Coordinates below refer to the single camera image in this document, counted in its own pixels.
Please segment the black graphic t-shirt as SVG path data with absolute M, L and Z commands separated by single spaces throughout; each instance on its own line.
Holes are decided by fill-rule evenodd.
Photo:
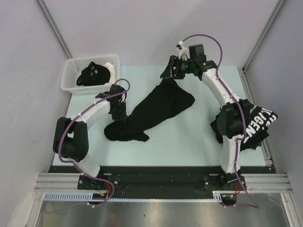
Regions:
M 104 135 L 110 141 L 142 141 L 149 136 L 144 132 L 188 109 L 195 98 L 178 86 L 173 79 L 163 79 L 142 100 L 125 122 L 113 122 L 105 127 Z

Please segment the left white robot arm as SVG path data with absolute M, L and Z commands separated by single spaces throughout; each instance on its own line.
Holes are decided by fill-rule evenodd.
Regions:
M 89 154 L 89 129 L 103 116 L 124 123 L 126 115 L 126 93 L 123 87 L 113 84 L 110 90 L 98 94 L 94 102 L 72 118 L 57 120 L 53 140 L 53 151 L 64 163 L 71 163 L 84 175 L 94 189 L 101 188 L 105 178 L 100 175 L 100 165 Z

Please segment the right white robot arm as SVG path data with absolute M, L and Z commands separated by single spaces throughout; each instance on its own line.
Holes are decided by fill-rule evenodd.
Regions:
M 214 61 L 207 61 L 205 57 L 184 60 L 172 55 L 160 78 L 184 79 L 187 74 L 198 77 L 219 103 L 221 110 L 216 118 L 216 126 L 223 137 L 224 153 L 218 184 L 222 189 L 229 190 L 240 180 L 241 167 L 238 156 L 241 142 L 246 137 L 249 102 L 230 89 L 220 75 L 219 67 Z

